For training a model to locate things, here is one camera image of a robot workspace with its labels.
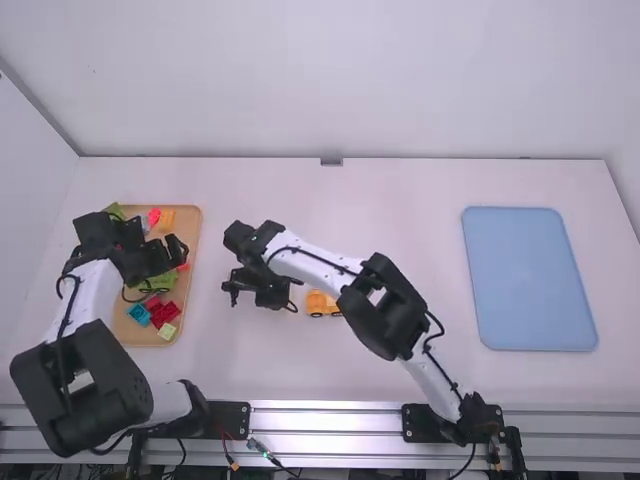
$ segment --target pink block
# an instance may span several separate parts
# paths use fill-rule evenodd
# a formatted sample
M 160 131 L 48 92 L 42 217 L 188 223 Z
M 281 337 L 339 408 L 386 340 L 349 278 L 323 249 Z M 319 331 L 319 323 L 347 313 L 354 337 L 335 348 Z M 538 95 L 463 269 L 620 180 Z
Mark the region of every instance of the pink block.
M 155 227 L 156 223 L 160 220 L 160 215 L 162 215 L 162 210 L 159 208 L 152 208 L 149 210 L 149 227 Z

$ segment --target teal block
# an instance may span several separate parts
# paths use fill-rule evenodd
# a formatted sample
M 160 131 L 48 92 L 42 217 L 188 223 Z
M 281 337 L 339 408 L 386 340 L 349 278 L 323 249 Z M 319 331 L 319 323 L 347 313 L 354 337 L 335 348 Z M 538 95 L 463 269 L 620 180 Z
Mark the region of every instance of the teal block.
M 141 326 L 146 327 L 151 322 L 151 313 L 144 308 L 144 305 L 141 303 L 136 303 L 133 305 L 127 313 L 131 318 L 133 318 L 136 322 L 138 322 Z

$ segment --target white wall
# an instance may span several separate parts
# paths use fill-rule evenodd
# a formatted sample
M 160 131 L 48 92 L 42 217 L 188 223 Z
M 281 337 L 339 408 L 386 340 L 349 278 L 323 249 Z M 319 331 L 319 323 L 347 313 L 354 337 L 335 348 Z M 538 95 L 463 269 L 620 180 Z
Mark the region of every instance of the white wall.
M 9 329 L 20 318 L 78 156 L 0 75 L 2 352 L 10 339 Z
M 88 155 L 604 157 L 624 179 L 639 21 L 636 0 L 0 1 L 0 57 Z
M 613 150 L 607 164 L 636 236 L 640 237 L 640 121 Z

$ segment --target green block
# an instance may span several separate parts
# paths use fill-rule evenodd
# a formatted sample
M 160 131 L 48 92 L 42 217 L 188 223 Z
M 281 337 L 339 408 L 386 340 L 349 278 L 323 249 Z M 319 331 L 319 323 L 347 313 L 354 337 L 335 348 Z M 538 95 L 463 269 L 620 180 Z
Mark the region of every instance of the green block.
M 102 211 L 103 212 L 108 212 L 108 213 L 113 213 L 120 220 L 126 220 L 127 219 L 127 216 L 122 211 L 122 206 L 118 202 L 113 202 L 111 205 L 109 205 L 107 208 L 105 208 Z
M 162 275 L 148 278 L 147 281 L 149 282 L 150 286 L 149 284 L 147 284 L 147 282 L 142 282 L 135 288 L 137 288 L 141 292 L 158 289 L 169 291 L 175 286 L 177 280 L 178 272 L 173 269 L 168 271 L 167 273 L 163 273 Z

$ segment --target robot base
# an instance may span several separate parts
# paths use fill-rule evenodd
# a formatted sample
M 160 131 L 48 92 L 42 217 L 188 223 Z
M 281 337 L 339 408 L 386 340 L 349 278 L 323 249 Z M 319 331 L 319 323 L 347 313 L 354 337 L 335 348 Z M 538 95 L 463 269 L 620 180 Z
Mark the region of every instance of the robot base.
M 208 400 L 209 423 L 204 425 L 204 431 L 199 435 L 188 438 L 220 440 L 222 432 L 226 432 L 227 440 L 246 440 L 249 437 L 249 417 L 251 405 L 247 402 L 216 402 Z M 151 434 L 149 438 L 178 438 L 167 432 Z
M 498 439 L 505 443 L 505 427 L 502 418 L 502 409 L 499 405 L 487 405 L 489 410 L 495 412 L 488 418 L 489 422 L 495 422 L 500 426 Z M 440 433 L 440 426 L 435 421 L 437 415 L 427 404 L 406 403 L 402 406 L 402 438 L 407 443 L 451 443 Z M 468 443 L 487 444 L 491 441 L 488 434 L 479 433 L 471 436 Z

